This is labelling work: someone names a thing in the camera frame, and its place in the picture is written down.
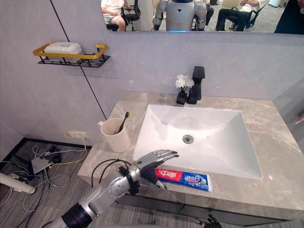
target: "person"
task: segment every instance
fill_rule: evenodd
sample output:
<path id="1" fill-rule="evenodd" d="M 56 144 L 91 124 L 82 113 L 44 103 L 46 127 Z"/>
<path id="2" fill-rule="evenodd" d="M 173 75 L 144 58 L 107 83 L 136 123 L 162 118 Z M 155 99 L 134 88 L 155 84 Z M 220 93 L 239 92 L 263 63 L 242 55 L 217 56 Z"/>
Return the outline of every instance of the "person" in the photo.
<path id="1" fill-rule="evenodd" d="M 127 0 L 102 0 L 101 10 L 104 14 L 106 24 L 116 24 L 117 31 L 125 31 L 125 21 L 121 16 L 122 7 L 130 10 L 131 7 Z"/>
<path id="2" fill-rule="evenodd" d="M 207 0 L 205 2 L 205 4 L 207 6 L 206 25 L 208 25 L 213 13 L 214 13 L 214 9 L 212 7 L 210 7 L 210 0 Z"/>
<path id="3" fill-rule="evenodd" d="M 237 31 L 244 31 L 246 22 L 249 20 L 250 12 L 252 10 L 259 11 L 268 2 L 269 0 L 242 0 L 240 2 L 240 5 L 242 6 L 240 10 L 221 9 L 218 12 L 216 31 L 225 31 L 225 20 L 228 16 L 237 17 Z"/>
<path id="4" fill-rule="evenodd" d="M 289 0 L 276 26 L 275 33 L 304 35 L 304 0 Z"/>

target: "soap dish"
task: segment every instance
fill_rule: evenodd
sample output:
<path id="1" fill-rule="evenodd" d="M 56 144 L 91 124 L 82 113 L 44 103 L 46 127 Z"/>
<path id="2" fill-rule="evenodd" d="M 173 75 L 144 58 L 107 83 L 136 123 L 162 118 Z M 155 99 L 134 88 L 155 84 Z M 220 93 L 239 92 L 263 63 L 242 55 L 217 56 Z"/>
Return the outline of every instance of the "soap dish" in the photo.
<path id="1" fill-rule="evenodd" d="M 95 47 L 97 48 L 97 53 L 93 54 L 65 54 L 45 52 L 44 50 L 46 49 L 46 47 L 51 44 L 52 43 L 47 43 L 46 45 L 43 45 L 42 47 L 39 47 L 38 49 L 33 51 L 33 54 L 35 56 L 39 56 L 41 59 L 41 61 L 38 62 L 39 64 L 99 68 L 110 58 L 110 56 L 104 55 L 104 53 L 108 49 L 108 46 L 105 44 L 95 44 Z M 78 61 L 72 62 L 68 61 L 68 59 L 78 59 Z"/>

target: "sink drain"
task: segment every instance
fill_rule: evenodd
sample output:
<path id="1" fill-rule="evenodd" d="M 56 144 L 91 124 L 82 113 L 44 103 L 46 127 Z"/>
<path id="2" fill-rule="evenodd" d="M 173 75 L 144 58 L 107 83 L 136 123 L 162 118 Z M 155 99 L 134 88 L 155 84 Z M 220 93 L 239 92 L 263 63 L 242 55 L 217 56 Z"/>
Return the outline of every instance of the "sink drain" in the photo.
<path id="1" fill-rule="evenodd" d="M 184 141 L 184 143 L 186 144 L 191 144 L 193 143 L 193 137 L 189 134 L 186 134 L 182 137 L 182 140 Z"/>

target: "mirror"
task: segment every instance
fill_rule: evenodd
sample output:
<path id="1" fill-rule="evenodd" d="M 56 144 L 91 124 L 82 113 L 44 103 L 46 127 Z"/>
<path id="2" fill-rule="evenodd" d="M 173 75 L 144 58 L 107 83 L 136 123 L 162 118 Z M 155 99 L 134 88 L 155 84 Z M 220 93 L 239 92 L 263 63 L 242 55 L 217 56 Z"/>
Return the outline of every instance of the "mirror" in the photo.
<path id="1" fill-rule="evenodd" d="M 276 33 L 304 34 L 304 8 L 301 14 L 297 0 L 100 0 L 100 4 L 111 31 L 274 33 L 277 29 Z"/>

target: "yellow cable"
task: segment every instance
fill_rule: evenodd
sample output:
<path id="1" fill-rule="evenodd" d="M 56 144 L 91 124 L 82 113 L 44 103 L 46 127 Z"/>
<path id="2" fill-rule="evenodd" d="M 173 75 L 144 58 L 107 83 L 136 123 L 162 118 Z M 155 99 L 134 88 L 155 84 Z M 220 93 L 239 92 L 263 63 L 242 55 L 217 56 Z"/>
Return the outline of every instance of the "yellow cable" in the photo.
<path id="1" fill-rule="evenodd" d="M 68 138 L 68 139 L 73 139 L 73 138 L 75 138 L 74 136 L 72 136 L 72 137 L 67 137 L 67 136 L 66 136 L 66 133 L 67 133 L 67 131 L 65 131 L 65 137 L 66 137 L 66 138 Z M 85 145 L 85 149 L 84 149 L 85 154 L 84 154 L 84 156 L 83 156 L 82 159 L 80 159 L 80 160 L 78 160 L 78 161 L 71 161 L 71 162 L 65 162 L 65 163 L 55 163 L 55 164 L 50 165 L 49 168 L 52 169 L 55 165 L 68 165 L 68 164 L 73 164 L 73 163 L 76 163 L 76 162 L 81 162 L 83 159 L 85 159 L 85 157 L 87 156 L 86 141 L 85 141 L 83 138 L 81 138 L 81 140 L 84 142 L 84 145 Z"/>

